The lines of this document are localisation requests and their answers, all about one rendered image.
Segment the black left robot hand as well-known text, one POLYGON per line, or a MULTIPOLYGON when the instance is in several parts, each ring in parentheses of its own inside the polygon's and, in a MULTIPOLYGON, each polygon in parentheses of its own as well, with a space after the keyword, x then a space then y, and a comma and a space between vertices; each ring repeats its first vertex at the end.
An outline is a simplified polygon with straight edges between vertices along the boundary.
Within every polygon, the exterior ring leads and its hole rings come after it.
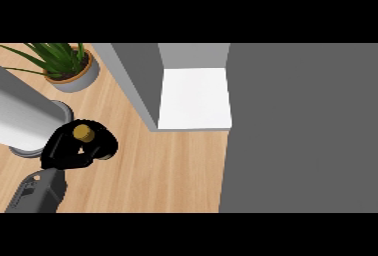
POLYGON ((73 128, 79 124, 81 121, 73 120, 56 129, 39 157, 42 169, 76 169, 92 163, 92 150, 78 153, 84 142, 73 137, 73 128))

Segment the black wine bottle gold cap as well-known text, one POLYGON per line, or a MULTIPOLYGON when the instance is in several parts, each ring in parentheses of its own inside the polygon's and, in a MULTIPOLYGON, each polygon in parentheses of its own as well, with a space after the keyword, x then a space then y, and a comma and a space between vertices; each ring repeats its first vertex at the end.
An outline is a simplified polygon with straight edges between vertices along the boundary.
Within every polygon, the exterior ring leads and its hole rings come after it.
POLYGON ((107 160, 118 151, 118 141, 106 127, 95 121, 76 119, 69 123, 72 155, 92 154, 92 158, 107 160))

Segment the grey cabinet white inside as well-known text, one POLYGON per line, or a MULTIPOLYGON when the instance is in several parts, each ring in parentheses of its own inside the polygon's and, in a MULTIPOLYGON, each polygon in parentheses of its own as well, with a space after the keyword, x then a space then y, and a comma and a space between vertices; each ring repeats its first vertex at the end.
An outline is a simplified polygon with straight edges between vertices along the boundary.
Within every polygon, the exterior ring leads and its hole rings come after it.
POLYGON ((152 132, 231 128, 227 43, 95 43, 92 48, 152 132))

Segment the dark grey cabinet door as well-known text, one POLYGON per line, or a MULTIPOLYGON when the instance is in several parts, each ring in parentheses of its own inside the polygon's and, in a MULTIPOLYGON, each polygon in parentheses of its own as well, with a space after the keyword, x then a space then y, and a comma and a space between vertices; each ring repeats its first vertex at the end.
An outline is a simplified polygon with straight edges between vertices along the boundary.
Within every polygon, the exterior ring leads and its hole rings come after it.
POLYGON ((224 212, 378 212, 378 44, 234 44, 224 212))

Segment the grey round roll holder base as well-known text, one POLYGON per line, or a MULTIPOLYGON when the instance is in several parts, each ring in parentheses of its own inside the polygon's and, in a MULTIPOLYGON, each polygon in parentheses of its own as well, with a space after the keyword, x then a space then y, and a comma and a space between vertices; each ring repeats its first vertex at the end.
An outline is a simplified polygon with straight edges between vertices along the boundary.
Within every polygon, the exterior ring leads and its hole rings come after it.
MULTIPOLYGON (((64 116, 63 124, 69 123, 73 120, 73 111, 72 111, 70 107, 58 100, 51 100, 51 102, 57 105, 57 107, 63 111, 63 116, 64 116)), ((8 146, 8 150, 16 156, 19 156, 22 158, 38 158, 42 153, 42 148, 32 150, 32 151, 26 151, 26 150, 22 150, 22 149, 17 149, 17 148, 8 146)))

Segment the white paper towel roll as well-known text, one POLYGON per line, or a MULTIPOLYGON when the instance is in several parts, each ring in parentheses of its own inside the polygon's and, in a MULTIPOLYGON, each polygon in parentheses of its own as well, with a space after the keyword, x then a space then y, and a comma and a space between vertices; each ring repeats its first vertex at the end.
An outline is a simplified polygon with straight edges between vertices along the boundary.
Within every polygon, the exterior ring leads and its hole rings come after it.
POLYGON ((0 144, 41 149, 67 116, 64 107, 0 67, 0 144))

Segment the green plant in grey pot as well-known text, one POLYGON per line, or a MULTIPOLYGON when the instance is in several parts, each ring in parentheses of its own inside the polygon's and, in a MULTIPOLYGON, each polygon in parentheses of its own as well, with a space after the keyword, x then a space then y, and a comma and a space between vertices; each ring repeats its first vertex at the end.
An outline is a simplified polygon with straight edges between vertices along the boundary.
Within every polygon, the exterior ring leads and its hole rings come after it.
POLYGON ((13 67, 7 67, 7 70, 14 69, 42 75, 45 81, 64 93, 79 92, 89 87, 97 79, 100 67, 91 52, 81 43, 75 46, 67 43, 26 43, 26 47, 35 56, 0 44, 0 48, 23 57, 41 68, 41 71, 13 67))

